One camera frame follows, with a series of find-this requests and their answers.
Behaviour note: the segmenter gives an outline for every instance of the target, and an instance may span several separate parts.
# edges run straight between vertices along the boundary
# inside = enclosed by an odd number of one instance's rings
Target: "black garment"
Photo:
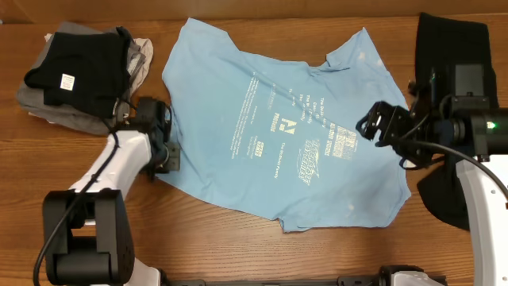
[[[129,34],[73,35],[55,33],[48,55],[29,71],[25,83],[44,89],[44,104],[68,104],[77,110],[112,118],[114,107],[129,88]],[[63,75],[75,77],[71,91],[60,88]]]
[[[485,24],[455,21],[422,13],[415,56],[417,83],[428,82],[432,67],[483,64],[483,86],[491,108],[499,108],[491,47]],[[427,210],[442,222],[469,230],[468,209],[456,176],[459,159],[446,156],[444,165],[418,183]]]

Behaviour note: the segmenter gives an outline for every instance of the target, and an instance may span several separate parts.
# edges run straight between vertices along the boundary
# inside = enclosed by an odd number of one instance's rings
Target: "white label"
[[[62,74],[62,82],[60,83],[60,88],[72,91],[73,86],[74,86],[74,76]]]

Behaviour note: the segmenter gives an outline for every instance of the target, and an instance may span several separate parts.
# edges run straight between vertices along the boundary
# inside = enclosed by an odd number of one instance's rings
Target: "folded clothing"
[[[400,157],[355,131],[374,102],[406,106],[365,29],[310,67],[189,19],[163,80],[181,156],[158,177],[198,199],[287,232],[388,226],[410,197]]]
[[[122,27],[112,28],[106,30],[107,33],[117,33]],[[83,25],[78,25],[71,22],[63,22],[58,28],[58,32],[71,33],[76,35],[93,35],[101,34],[102,32],[88,28]],[[49,48],[51,47],[53,35],[48,34],[44,37],[47,41],[43,50],[37,57],[37,61],[32,68],[38,68],[42,61],[45,59]],[[129,50],[127,52],[127,62],[129,63],[128,72],[131,75],[130,88],[125,91],[122,98],[124,101],[129,101],[131,95],[143,82],[148,74],[149,65],[152,59],[153,47],[148,39],[136,39],[135,41],[144,41],[143,45],[135,44],[134,41],[130,42]],[[92,134],[106,134],[109,130],[106,128],[101,119],[86,114],[82,111],[76,110],[74,107],[63,104],[61,106],[44,105],[44,90],[40,88],[27,87],[22,83],[17,91],[16,98],[21,107],[27,110],[30,114],[45,118],[51,123],[56,123],[66,126],[71,129],[92,133]],[[129,105],[124,101],[120,101],[115,109],[114,117],[106,119],[111,125],[115,126],[118,122],[122,122],[124,117],[129,116]]]
[[[112,118],[129,88],[129,37],[104,33],[56,33],[40,67],[25,76],[28,87],[44,89],[44,104],[68,104],[99,118]]]

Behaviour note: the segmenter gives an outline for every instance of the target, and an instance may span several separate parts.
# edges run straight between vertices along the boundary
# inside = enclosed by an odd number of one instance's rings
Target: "green light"
[[[487,122],[487,128],[488,129],[494,129],[496,127],[497,127],[497,125],[495,123],[493,123],[493,122]]]

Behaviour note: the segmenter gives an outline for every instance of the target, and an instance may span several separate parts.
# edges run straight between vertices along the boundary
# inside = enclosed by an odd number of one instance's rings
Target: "black folded shirt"
[[[129,35],[55,33],[48,55],[25,75],[25,83],[44,89],[44,104],[68,104],[76,110],[112,118],[114,107],[129,88]]]

